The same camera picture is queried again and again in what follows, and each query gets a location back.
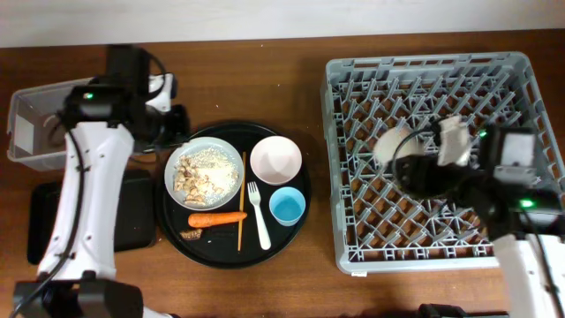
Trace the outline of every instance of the clear plastic bin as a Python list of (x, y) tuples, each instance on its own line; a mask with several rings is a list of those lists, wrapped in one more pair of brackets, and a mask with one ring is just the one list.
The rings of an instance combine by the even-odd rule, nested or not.
[[(54, 146), (48, 141), (49, 132), (58, 123), (55, 112), (63, 108), (64, 98), (77, 85), (90, 79), (77, 79), (21, 89), (11, 96), (8, 114), (8, 131), (11, 135), (8, 159), (23, 163), (37, 171), (64, 168), (64, 144)], [(53, 140), (63, 140), (64, 132), (58, 130)]]

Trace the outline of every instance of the white wall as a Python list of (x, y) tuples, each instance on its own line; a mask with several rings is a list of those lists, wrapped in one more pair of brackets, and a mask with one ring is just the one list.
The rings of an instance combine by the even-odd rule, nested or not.
[(0, 0), (0, 47), (555, 27), (564, 0)]

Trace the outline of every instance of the gray dish rack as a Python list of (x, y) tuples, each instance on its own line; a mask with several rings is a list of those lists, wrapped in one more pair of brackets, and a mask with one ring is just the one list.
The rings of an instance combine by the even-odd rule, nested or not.
[[(486, 123), (529, 126), (539, 142), (534, 187), (562, 193), (565, 168), (528, 57), (518, 52), (336, 59), (321, 86), (331, 171), (335, 261), (344, 273), (498, 266), (470, 208), (402, 193), (373, 158), (388, 129), (421, 129), (459, 114), (471, 133)], [(418, 136), (438, 152), (429, 134)]]

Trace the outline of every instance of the small bowl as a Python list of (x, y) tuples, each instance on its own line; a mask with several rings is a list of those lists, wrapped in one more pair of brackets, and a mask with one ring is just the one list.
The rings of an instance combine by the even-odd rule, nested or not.
[(249, 161), (257, 178), (266, 184), (279, 186), (298, 174), (302, 166), (302, 154), (292, 140), (272, 136), (255, 145)]
[(278, 223), (282, 226), (292, 226), (304, 214), (306, 199), (299, 190), (285, 186), (271, 195), (268, 208)]
[[(409, 128), (403, 126), (400, 129), (393, 127), (382, 134), (373, 148), (373, 155), (375, 159), (377, 159), (377, 161), (381, 163), (382, 167), (387, 167), (400, 143), (411, 133), (412, 131)], [(423, 154), (424, 148), (419, 145), (416, 138), (412, 138), (411, 140), (408, 140), (406, 144), (400, 149), (396, 159), (400, 159), (407, 155)]]
[[(226, 193), (220, 200), (216, 201), (214, 204), (207, 206), (185, 204), (186, 192), (174, 190), (178, 159), (181, 155), (195, 154), (200, 150), (207, 148), (214, 148), (223, 152), (230, 159), (230, 161), (236, 165), (236, 184), (229, 193)], [(178, 204), (195, 211), (208, 211), (211, 209), (219, 208), (222, 205), (226, 204), (239, 192), (239, 188), (244, 181), (244, 163), (241, 160), (241, 155), (238, 153), (238, 151), (228, 142), (214, 137), (199, 137), (183, 144), (170, 155), (169, 160), (167, 161), (167, 165), (165, 166), (164, 178), (167, 192)]]

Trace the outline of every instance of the blue cup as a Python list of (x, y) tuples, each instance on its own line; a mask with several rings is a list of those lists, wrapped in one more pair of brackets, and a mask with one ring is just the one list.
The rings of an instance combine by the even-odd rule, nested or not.
[(292, 226), (304, 214), (306, 199), (299, 190), (285, 186), (271, 195), (268, 207), (278, 223), (283, 226)]

